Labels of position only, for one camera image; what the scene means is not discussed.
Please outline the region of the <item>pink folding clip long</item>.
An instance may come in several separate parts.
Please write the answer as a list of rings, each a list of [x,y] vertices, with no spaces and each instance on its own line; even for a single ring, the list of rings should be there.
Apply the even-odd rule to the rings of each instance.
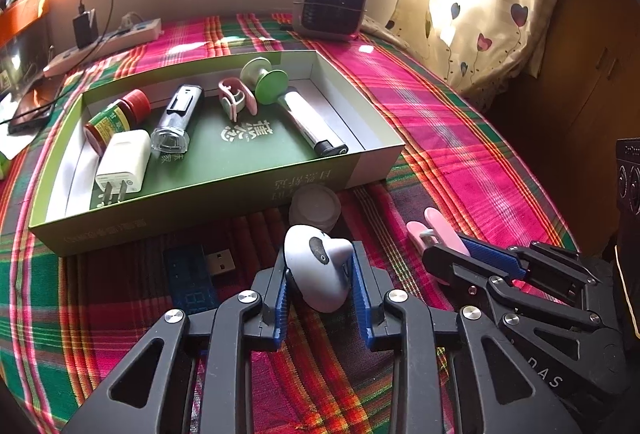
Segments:
[[[450,250],[465,256],[470,255],[457,232],[438,209],[434,207],[424,209],[424,219],[426,224],[415,220],[410,220],[406,224],[409,239],[420,256],[423,256],[424,252],[435,244],[447,246]]]

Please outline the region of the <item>blue usb device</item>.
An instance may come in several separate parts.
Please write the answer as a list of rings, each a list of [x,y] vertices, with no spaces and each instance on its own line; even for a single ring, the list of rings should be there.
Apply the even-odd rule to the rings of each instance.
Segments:
[[[213,278],[235,269],[229,250],[205,253],[198,244],[163,250],[163,262],[172,306],[187,315],[217,308]]]

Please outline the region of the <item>white panda round gadget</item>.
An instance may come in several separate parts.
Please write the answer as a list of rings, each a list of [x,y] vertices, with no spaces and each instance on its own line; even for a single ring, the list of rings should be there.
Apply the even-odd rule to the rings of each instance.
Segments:
[[[354,253],[350,241],[331,238],[308,225],[292,226],[283,243],[288,278],[304,302],[318,313],[334,313],[345,303]]]

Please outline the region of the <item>small translucent round jar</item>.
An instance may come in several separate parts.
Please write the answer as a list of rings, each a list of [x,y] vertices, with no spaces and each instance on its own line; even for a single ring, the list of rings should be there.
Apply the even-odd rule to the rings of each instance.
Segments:
[[[342,212],[337,195],[326,186],[306,185],[297,189],[288,211],[290,225],[308,225],[329,233]]]

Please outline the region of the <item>black clear stamp device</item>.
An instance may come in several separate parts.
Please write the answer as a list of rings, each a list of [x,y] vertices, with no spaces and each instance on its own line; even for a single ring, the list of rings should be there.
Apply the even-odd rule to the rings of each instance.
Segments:
[[[181,85],[171,98],[151,134],[151,151],[160,155],[185,154],[189,149],[188,126],[203,94],[200,85]]]

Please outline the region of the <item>white wall charger plug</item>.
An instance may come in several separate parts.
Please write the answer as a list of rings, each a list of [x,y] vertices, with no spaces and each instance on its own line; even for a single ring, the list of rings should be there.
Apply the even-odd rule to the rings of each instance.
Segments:
[[[122,202],[127,194],[140,192],[150,156],[151,138],[144,129],[114,134],[96,170],[98,207]]]

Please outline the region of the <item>pink oval clip green pad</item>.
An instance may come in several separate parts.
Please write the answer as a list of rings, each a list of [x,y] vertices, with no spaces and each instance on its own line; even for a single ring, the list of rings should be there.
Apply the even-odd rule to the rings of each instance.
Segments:
[[[218,82],[218,99],[232,123],[238,121],[243,110],[247,110],[251,116],[258,113],[258,103],[253,91],[239,77],[227,77]]]

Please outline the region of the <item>green white spool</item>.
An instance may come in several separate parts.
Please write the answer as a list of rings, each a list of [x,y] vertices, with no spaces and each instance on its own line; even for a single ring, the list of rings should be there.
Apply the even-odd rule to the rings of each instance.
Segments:
[[[258,103],[270,105],[276,103],[288,90],[288,74],[280,68],[273,68],[271,62],[258,56],[245,64],[240,79],[254,91]]]

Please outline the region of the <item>brown bottle red cap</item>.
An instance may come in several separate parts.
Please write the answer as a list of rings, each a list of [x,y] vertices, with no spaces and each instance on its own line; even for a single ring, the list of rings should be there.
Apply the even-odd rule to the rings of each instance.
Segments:
[[[134,89],[92,116],[84,127],[92,149],[102,157],[112,138],[133,131],[151,114],[151,103],[140,89]]]

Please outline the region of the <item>green white cardboard box tray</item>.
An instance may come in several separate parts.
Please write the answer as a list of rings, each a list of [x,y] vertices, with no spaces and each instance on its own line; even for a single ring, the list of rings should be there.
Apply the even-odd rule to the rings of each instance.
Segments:
[[[341,191],[385,178],[404,142],[354,81],[318,52],[281,51],[269,59],[345,143],[344,154],[319,157],[277,104],[230,121],[217,87],[240,73],[244,54],[163,66],[90,87],[73,101],[52,131],[29,230],[55,254],[74,255],[282,205],[307,183]],[[143,126],[152,131],[183,85],[203,90],[186,152],[151,157],[138,192],[102,204],[99,159],[84,135],[90,117],[140,89],[152,106]]]

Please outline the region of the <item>green crumpled paper bag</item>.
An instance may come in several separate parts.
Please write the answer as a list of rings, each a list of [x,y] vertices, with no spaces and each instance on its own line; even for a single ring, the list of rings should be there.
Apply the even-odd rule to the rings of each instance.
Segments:
[[[11,161],[0,153],[0,180],[5,180],[11,168]]]

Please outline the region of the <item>small grey space heater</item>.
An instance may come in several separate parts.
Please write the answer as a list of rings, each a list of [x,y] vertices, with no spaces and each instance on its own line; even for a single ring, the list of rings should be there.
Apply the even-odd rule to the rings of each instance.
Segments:
[[[368,0],[293,0],[292,27],[309,38],[351,40],[366,13]]]

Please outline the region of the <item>black smartphone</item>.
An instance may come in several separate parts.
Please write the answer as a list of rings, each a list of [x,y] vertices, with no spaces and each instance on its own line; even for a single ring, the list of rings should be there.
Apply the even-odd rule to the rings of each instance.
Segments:
[[[10,135],[26,135],[49,123],[56,99],[61,94],[64,76],[39,75],[29,86],[9,121]]]

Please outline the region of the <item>white power strip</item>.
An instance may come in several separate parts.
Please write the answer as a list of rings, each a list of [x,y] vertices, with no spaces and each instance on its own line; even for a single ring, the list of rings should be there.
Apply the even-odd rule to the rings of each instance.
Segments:
[[[73,47],[58,53],[43,68],[44,77],[64,75],[80,64],[99,60],[143,44],[154,42],[162,32],[162,20],[152,19],[134,24],[128,30],[114,30],[104,36],[99,44],[94,42],[84,49]]]

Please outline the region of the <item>orange shelf tray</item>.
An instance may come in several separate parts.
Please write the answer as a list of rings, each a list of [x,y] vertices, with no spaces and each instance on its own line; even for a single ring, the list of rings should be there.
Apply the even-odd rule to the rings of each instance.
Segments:
[[[49,0],[18,0],[0,16],[0,47],[49,12]]]

